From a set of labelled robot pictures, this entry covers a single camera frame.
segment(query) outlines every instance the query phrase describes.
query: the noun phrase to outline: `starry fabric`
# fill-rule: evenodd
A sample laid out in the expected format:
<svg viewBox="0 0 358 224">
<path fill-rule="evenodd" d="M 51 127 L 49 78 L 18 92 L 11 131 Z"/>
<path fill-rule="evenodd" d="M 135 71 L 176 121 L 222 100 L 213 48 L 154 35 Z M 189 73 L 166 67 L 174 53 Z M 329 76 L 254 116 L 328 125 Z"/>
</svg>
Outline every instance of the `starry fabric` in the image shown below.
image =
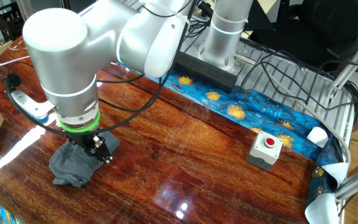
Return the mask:
<svg viewBox="0 0 358 224">
<path fill-rule="evenodd" d="M 307 206 L 317 196 L 336 190 L 337 182 L 321 166 L 342 162 L 341 147 L 338 140 L 317 119 L 294 111 L 255 90 L 236 86 L 231 94 L 227 94 L 179 72 L 173 72 L 165 86 L 248 129 L 257 133 L 263 130 L 273 134 L 282 139 L 286 147 L 316 161 Z M 306 138 L 314 127 L 323 128 L 329 136 L 329 142 L 324 149 Z M 0 221 L 10 223 L 8 216 L 4 214 L 9 212 L 0 207 Z"/>
</svg>

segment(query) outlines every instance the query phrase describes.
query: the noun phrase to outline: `green led ring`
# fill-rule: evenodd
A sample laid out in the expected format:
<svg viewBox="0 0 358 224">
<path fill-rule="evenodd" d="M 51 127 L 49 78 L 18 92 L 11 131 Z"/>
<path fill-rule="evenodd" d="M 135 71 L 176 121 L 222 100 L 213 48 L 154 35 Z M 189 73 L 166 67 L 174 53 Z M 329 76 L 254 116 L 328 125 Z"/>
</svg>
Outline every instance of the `green led ring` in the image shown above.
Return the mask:
<svg viewBox="0 0 358 224">
<path fill-rule="evenodd" d="M 64 125 L 63 122 L 61 122 L 59 119 L 58 119 L 58 121 L 59 121 L 60 126 L 64 130 L 68 131 L 69 133 L 85 133 L 88 131 L 92 131 L 94 128 L 96 128 L 99 125 L 100 111 L 98 111 L 98 115 L 97 115 L 95 121 L 93 121 L 93 123 L 86 128 L 69 128 L 66 125 Z"/>
</svg>

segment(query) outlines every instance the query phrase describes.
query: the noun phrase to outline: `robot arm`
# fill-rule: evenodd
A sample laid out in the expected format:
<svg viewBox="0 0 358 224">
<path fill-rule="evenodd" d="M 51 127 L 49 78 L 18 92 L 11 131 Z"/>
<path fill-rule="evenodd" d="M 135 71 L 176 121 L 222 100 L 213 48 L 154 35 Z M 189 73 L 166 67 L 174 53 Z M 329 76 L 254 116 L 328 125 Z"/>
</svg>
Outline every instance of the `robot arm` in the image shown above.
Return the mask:
<svg viewBox="0 0 358 224">
<path fill-rule="evenodd" d="M 164 75 L 195 1 L 140 0 L 145 8 L 137 12 L 116 0 L 99 0 L 79 14 L 67 9 L 35 13 L 24 25 L 23 38 L 48 101 L 36 103 L 19 90 L 11 98 L 38 119 L 53 108 L 71 142 L 109 162 L 104 139 L 88 133 L 99 128 L 95 73 L 119 61 L 152 78 Z M 229 69 L 251 4 L 218 1 L 200 59 Z"/>
<path fill-rule="evenodd" d="M 100 0 L 80 14 L 46 9 L 25 23 L 23 37 L 48 100 L 67 131 L 98 116 L 95 73 L 120 61 L 158 78 L 170 68 L 193 0 L 148 0 L 137 12 Z"/>
</svg>

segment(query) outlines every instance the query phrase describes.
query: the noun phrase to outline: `glossy wooden tabletop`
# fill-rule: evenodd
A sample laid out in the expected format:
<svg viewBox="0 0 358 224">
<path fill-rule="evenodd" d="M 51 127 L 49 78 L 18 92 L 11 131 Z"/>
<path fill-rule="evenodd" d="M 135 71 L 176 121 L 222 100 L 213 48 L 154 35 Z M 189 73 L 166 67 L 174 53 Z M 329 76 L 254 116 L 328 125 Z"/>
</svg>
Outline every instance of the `glossy wooden tabletop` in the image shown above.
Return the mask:
<svg viewBox="0 0 358 224">
<path fill-rule="evenodd" d="M 31 63 L 21 38 L 0 57 L 0 74 L 18 58 Z M 31 67 L 17 64 L 12 72 L 22 78 L 22 91 L 45 100 Z M 137 75 L 112 64 L 98 79 Z M 99 94 L 137 109 L 157 88 L 141 78 L 103 83 Z M 103 128 L 131 115 L 99 105 Z M 25 119 L 1 82 L 0 112 L 0 160 L 7 163 L 0 168 L 0 205 L 25 223 L 307 223 L 314 162 L 283 148 L 265 172 L 246 162 L 256 133 L 166 88 L 152 107 L 112 131 L 121 142 L 114 160 L 80 189 L 52 184 L 48 160 L 66 139 Z M 50 126 L 59 128 L 54 118 Z"/>
</svg>

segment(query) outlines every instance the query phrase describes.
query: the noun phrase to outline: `red button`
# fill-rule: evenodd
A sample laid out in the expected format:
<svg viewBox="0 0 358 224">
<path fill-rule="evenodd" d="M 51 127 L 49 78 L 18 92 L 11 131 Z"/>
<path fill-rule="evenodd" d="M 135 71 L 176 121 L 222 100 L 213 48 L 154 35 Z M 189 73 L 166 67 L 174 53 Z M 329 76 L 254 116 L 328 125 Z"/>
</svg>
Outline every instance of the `red button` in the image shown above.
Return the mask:
<svg viewBox="0 0 358 224">
<path fill-rule="evenodd" d="M 273 147 L 273 146 L 274 146 L 274 140 L 271 139 L 271 138 L 266 139 L 265 145 L 266 145 L 267 147 Z"/>
</svg>

